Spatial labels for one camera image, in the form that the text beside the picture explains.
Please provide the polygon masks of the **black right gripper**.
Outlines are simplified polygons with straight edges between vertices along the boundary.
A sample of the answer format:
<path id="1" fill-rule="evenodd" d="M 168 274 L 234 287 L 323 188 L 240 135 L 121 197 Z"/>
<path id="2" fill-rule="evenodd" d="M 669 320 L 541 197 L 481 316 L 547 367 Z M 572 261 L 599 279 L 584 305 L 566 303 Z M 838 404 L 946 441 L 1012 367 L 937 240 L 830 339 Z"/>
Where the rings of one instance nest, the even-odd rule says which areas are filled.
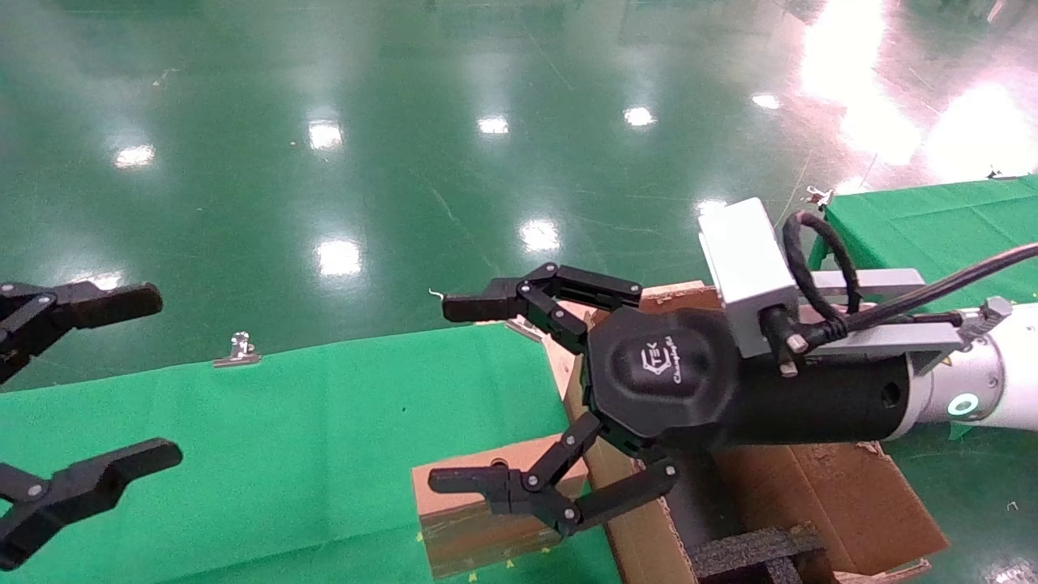
<path id="1" fill-rule="evenodd" d="M 611 313 L 589 329 L 559 306 Z M 492 463 L 434 468 L 437 494 L 479 494 L 493 515 L 534 515 L 566 539 L 665 496 L 679 477 L 667 456 L 577 499 L 559 481 L 602 436 L 637 456 L 652 448 L 856 443 L 889 439 L 908 410 L 904 356 L 854 361 L 811 359 L 781 374 L 770 356 L 742 358 L 719 311 L 644 313 L 641 285 L 567 265 L 538 266 L 523 277 L 493 278 L 482 293 L 442 298 L 453 323 L 531 323 L 570 354 L 583 354 L 585 413 L 529 470 Z"/>

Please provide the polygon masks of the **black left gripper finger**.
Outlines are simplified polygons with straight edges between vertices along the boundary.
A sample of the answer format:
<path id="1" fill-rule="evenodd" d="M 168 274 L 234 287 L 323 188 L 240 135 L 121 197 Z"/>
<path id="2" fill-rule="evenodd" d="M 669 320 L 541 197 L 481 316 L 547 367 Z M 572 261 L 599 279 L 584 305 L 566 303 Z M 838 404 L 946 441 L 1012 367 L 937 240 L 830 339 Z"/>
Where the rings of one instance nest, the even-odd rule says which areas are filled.
<path id="1" fill-rule="evenodd" d="M 177 444 L 155 437 L 71 463 L 48 479 L 3 463 L 1 496 L 10 508 L 1 521 L 1 568 L 21 568 L 69 525 L 118 506 L 131 482 L 174 468 L 183 458 Z"/>
<path id="2" fill-rule="evenodd" d="M 91 281 L 40 287 L 4 281 L 1 289 L 1 382 L 75 329 L 104 328 L 163 310 L 151 282 L 103 290 Z"/>

